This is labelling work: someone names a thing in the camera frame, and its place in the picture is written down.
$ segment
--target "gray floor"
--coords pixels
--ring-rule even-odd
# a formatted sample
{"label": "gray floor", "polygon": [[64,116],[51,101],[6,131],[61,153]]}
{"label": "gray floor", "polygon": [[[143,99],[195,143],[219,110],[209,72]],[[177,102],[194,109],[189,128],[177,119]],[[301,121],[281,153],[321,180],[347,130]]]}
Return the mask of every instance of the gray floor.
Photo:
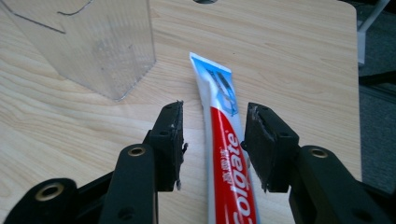
{"label": "gray floor", "polygon": [[[373,6],[351,3],[358,20]],[[366,60],[359,76],[396,71],[396,14],[382,12],[366,36]],[[381,88],[394,91],[394,85]],[[381,99],[361,88],[361,164],[363,182],[393,192],[396,187],[396,95],[395,101]]]}

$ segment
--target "toothpaste tube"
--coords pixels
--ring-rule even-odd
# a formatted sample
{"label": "toothpaste tube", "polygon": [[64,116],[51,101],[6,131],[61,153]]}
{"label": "toothpaste tube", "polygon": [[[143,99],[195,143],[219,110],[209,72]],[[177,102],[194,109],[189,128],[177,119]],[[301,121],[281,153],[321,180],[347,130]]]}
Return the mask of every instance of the toothpaste tube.
{"label": "toothpaste tube", "polygon": [[204,107],[208,223],[260,223],[231,70],[190,53]]}

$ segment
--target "light wood tabletop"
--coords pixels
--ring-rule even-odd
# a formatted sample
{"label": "light wood tabletop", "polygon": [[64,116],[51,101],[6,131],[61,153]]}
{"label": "light wood tabletop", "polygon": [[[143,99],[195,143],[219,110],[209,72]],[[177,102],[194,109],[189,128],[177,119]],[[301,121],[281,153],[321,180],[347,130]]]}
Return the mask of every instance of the light wood tabletop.
{"label": "light wood tabletop", "polygon": [[[78,186],[114,169],[164,105],[184,101],[181,191],[159,193],[161,223],[206,223],[203,109],[195,52],[233,70],[242,125],[248,102],[267,105],[300,145],[333,151],[361,179],[355,9],[335,0],[151,0],[157,62],[121,102],[61,77],[0,11],[0,220],[34,185]],[[287,194],[253,182],[262,223],[293,223]]]}

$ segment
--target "clear plastic container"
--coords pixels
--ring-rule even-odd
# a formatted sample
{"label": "clear plastic container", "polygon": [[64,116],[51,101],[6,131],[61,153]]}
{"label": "clear plastic container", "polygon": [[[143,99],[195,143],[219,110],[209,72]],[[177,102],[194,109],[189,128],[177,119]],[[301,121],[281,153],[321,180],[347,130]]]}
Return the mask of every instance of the clear plastic container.
{"label": "clear plastic container", "polygon": [[149,0],[0,0],[63,77],[121,100],[155,63]]}

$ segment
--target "red toothpaste tube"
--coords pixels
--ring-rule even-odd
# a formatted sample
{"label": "red toothpaste tube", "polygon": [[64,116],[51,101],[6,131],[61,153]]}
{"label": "red toothpaste tube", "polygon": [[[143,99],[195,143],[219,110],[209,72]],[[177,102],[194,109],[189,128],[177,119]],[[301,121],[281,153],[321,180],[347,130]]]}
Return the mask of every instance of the red toothpaste tube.
{"label": "red toothpaste tube", "polygon": [[231,70],[190,53],[204,107],[208,223],[260,223]]}

